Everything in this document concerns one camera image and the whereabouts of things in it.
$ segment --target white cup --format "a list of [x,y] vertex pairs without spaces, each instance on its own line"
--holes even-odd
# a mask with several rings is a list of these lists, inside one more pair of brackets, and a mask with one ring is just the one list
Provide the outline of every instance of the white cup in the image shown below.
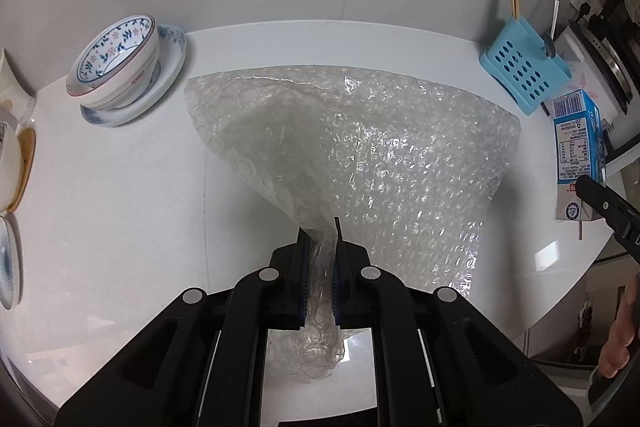
[[0,122],[0,212],[14,201],[22,179],[22,153],[14,130]]
[[0,48],[0,107],[14,115],[18,124],[25,125],[35,103],[35,98],[29,96],[15,79],[14,72],[6,60],[4,48]]

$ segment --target bubble wrap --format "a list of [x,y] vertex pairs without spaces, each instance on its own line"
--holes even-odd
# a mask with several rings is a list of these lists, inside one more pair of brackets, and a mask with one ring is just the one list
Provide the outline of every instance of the bubble wrap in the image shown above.
[[482,217],[517,147],[515,116],[453,87],[334,66],[210,74],[189,80],[185,97],[206,145],[319,244],[306,327],[271,335],[281,369],[320,378],[342,356],[334,216],[407,286],[468,295]]

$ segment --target barcode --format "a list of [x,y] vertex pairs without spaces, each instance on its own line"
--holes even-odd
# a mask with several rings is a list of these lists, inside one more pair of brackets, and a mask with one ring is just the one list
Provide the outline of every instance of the barcode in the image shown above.
[[579,92],[568,94],[562,98],[556,98],[553,102],[554,118],[560,118],[561,116],[567,116],[568,114],[575,114],[577,112],[584,111],[582,96]]

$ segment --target blue plastic holder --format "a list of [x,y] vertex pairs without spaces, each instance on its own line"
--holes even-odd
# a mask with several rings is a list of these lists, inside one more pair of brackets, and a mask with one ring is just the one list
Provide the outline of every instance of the blue plastic holder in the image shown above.
[[509,91],[524,114],[561,94],[562,86],[571,80],[569,66],[558,55],[546,56],[545,41],[524,17],[507,21],[481,55],[480,65]]

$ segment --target wooden coaster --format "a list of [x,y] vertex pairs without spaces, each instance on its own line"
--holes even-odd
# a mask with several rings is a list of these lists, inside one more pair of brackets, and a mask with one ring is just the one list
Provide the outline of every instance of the wooden coaster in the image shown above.
[[27,129],[18,134],[18,141],[22,152],[22,179],[20,180],[18,194],[13,203],[7,207],[7,212],[15,212],[20,201],[22,201],[24,190],[27,188],[27,181],[29,181],[29,174],[31,174],[31,166],[33,165],[33,156],[36,152],[36,132],[31,127],[27,127]]

